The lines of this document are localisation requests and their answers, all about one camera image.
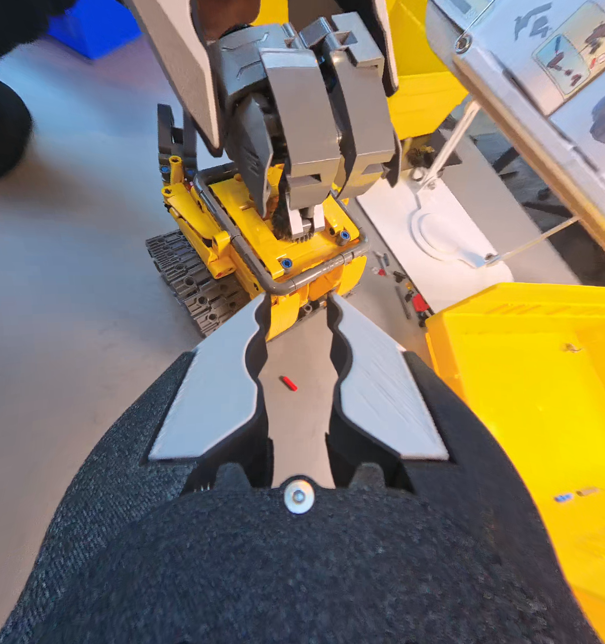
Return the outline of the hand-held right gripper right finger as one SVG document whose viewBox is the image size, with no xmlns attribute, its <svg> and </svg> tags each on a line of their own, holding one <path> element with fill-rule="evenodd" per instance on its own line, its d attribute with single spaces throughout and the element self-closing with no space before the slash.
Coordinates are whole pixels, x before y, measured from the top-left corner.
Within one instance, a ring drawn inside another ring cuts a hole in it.
<svg viewBox="0 0 605 644">
<path fill-rule="evenodd" d="M 338 294 L 326 310 L 339 418 L 402 460 L 449 460 L 405 348 Z"/>
</svg>

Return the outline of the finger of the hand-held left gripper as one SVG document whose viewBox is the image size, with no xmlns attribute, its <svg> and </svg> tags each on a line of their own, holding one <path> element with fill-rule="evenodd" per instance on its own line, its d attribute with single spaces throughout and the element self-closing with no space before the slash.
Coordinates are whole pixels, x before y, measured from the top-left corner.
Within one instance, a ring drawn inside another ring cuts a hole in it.
<svg viewBox="0 0 605 644">
<path fill-rule="evenodd" d="M 206 42 L 192 21 L 190 1 L 128 1 L 154 55 L 211 154 L 221 154 L 223 118 Z"/>
<path fill-rule="evenodd" d="M 383 85 L 387 96 L 393 96 L 399 89 L 398 71 L 396 65 L 395 48 L 392 39 L 392 30 L 388 14 L 387 1 L 371 1 L 374 16 L 373 34 L 376 41 L 380 41 L 385 57 Z"/>
</svg>

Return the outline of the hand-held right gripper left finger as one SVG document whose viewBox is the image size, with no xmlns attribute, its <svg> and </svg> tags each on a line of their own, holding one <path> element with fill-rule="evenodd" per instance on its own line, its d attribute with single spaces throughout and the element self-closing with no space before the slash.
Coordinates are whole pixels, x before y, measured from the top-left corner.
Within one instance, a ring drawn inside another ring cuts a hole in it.
<svg viewBox="0 0 605 644">
<path fill-rule="evenodd" d="M 192 351 L 150 447 L 151 461 L 203 457 L 260 416 L 271 300 L 260 294 Z"/>
</svg>

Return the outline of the grey toy robot head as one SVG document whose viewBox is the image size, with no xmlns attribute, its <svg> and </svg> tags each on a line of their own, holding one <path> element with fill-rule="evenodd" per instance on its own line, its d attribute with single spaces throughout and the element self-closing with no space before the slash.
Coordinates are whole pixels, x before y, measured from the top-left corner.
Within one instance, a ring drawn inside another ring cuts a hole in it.
<svg viewBox="0 0 605 644">
<path fill-rule="evenodd" d="M 380 179 L 395 186 L 402 146 L 383 79 L 386 59 L 358 12 L 242 24 L 209 45 L 225 151 L 274 235 L 306 241 L 323 203 Z"/>
</svg>

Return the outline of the yellow tracked toy robot body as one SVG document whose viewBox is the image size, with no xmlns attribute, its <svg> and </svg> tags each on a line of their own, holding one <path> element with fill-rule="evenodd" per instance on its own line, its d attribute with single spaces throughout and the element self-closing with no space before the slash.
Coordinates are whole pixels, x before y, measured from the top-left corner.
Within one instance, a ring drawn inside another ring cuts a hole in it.
<svg viewBox="0 0 605 644">
<path fill-rule="evenodd" d="M 369 242 L 345 201 L 330 196 L 320 208 L 322 230 L 286 239 L 276 212 L 282 165 L 267 172 L 264 219 L 233 163 L 197 170 L 194 126 L 184 139 L 170 105 L 157 105 L 157 127 L 163 204 L 178 229 L 145 245 L 202 338 L 262 293 L 271 302 L 268 340 L 321 310 L 332 292 L 351 295 Z"/>
</svg>

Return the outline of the yellow plastic bin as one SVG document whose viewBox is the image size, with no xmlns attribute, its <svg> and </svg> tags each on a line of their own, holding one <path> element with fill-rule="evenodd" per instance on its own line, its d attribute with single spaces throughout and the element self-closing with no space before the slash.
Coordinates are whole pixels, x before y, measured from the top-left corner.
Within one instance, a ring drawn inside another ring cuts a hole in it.
<svg viewBox="0 0 605 644">
<path fill-rule="evenodd" d="M 427 1 L 387 1 L 398 89 L 387 99 L 399 140 L 432 134 L 467 91 L 428 44 Z"/>
<path fill-rule="evenodd" d="M 605 287 L 494 285 L 428 318 L 427 345 L 523 478 L 605 643 Z"/>
</svg>

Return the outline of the blue plastic bin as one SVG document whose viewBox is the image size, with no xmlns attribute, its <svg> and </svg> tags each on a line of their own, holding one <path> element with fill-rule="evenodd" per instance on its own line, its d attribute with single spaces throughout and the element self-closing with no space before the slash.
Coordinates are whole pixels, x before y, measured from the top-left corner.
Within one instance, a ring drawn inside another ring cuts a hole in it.
<svg viewBox="0 0 605 644">
<path fill-rule="evenodd" d="M 133 42 L 142 31 L 118 1 L 77 1 L 50 19 L 47 34 L 85 58 L 97 60 Z"/>
</svg>

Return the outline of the scattered small building pieces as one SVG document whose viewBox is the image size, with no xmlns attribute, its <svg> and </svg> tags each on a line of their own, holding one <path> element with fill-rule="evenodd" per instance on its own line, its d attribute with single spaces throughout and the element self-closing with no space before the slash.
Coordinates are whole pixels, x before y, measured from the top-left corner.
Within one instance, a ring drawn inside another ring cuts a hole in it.
<svg viewBox="0 0 605 644">
<path fill-rule="evenodd" d="M 419 292 L 407 272 L 402 268 L 395 268 L 388 254 L 379 251 L 372 252 L 375 257 L 373 274 L 394 281 L 395 293 L 401 303 L 404 315 L 407 319 L 416 318 L 418 326 L 426 329 L 427 320 L 434 312 L 423 295 Z"/>
</svg>

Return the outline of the white book stand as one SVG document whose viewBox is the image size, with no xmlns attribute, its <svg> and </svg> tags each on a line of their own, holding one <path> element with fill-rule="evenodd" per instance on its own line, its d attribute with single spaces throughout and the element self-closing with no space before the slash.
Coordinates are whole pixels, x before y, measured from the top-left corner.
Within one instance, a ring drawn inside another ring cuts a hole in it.
<svg viewBox="0 0 605 644">
<path fill-rule="evenodd" d="M 510 257 L 575 222 L 579 222 L 605 251 L 605 191 L 594 189 L 586 194 L 573 187 L 559 195 L 522 155 L 519 156 L 571 215 L 565 223 L 520 247 L 508 252 L 495 250 L 439 177 L 477 114 L 485 112 L 449 64 L 462 30 L 435 5 L 435 1 L 427 2 L 425 29 L 432 51 L 466 89 L 470 101 L 430 169 L 411 170 L 395 188 L 380 183 L 372 196 L 358 198 L 358 201 L 390 254 L 407 272 L 432 311 L 443 310 L 494 284 L 512 281 L 513 275 L 507 266 Z"/>
</svg>

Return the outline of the building instruction booklet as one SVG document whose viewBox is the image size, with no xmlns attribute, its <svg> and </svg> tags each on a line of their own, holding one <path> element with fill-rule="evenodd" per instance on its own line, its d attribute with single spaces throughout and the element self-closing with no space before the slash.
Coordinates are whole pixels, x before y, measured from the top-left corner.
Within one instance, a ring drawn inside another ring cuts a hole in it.
<svg viewBox="0 0 605 644">
<path fill-rule="evenodd" d="M 605 191 L 605 1 L 436 1 L 452 71 L 561 195 Z"/>
</svg>

